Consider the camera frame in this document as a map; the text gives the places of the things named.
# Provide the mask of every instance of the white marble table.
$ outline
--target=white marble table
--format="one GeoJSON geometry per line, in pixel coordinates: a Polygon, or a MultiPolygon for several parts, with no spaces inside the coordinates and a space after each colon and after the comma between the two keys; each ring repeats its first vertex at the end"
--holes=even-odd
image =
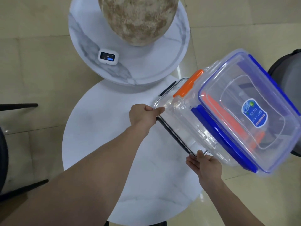
{"type": "Polygon", "coordinates": [[[145,85],[168,76],[184,58],[190,39],[187,14],[180,1],[167,32],[143,47],[131,46],[111,30],[97,0],[72,0],[68,25],[73,45],[85,63],[103,78],[122,85],[145,85]],[[117,51],[119,63],[100,63],[100,48],[117,51]]]}
{"type": "MultiPolygon", "coordinates": [[[[77,103],[63,136],[63,166],[68,169],[130,126],[133,104],[152,105],[175,77],[149,87],[126,87],[107,80],[77,103]]],[[[197,175],[185,164],[187,153],[157,122],[141,143],[121,197],[109,221],[145,226],[168,220],[201,193],[197,175]]]]}

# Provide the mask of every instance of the person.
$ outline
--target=person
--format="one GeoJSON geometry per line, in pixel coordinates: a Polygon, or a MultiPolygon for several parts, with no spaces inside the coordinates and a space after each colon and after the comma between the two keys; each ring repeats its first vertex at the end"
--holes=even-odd
{"type": "MultiPolygon", "coordinates": [[[[121,195],[140,143],[164,110],[133,105],[130,127],[37,190],[1,226],[104,225],[121,195]]],[[[222,181],[222,166],[216,158],[198,151],[196,157],[187,157],[186,164],[199,176],[225,225],[263,225],[222,181]]]]}

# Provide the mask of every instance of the tile floor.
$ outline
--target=tile floor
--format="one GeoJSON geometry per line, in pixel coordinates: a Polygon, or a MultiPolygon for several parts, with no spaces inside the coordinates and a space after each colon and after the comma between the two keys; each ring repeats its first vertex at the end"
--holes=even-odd
{"type": "MultiPolygon", "coordinates": [[[[236,48],[248,50],[268,69],[301,47],[301,0],[181,1],[191,38],[184,60],[172,73],[176,77],[190,76],[236,48]]],[[[34,109],[0,113],[10,149],[3,192],[63,171],[64,125],[77,101],[102,80],[72,45],[70,2],[0,0],[0,104],[39,103],[34,109]]],[[[290,156],[268,178],[223,167],[223,179],[264,224],[301,225],[301,158],[290,156]]],[[[168,225],[223,223],[202,193],[168,225]]]]}

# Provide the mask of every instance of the screen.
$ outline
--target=screen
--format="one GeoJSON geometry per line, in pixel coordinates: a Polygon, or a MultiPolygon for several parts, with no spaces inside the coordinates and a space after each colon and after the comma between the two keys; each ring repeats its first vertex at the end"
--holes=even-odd
{"type": "Polygon", "coordinates": [[[104,60],[114,61],[115,55],[102,52],[100,53],[100,58],[104,60]]]}

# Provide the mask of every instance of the blue label sticker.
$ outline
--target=blue label sticker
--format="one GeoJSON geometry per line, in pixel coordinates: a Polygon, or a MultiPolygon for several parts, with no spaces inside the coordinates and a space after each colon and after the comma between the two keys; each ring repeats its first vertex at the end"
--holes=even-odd
{"type": "Polygon", "coordinates": [[[253,99],[246,100],[241,107],[241,112],[252,122],[256,128],[265,125],[268,114],[253,99]]]}

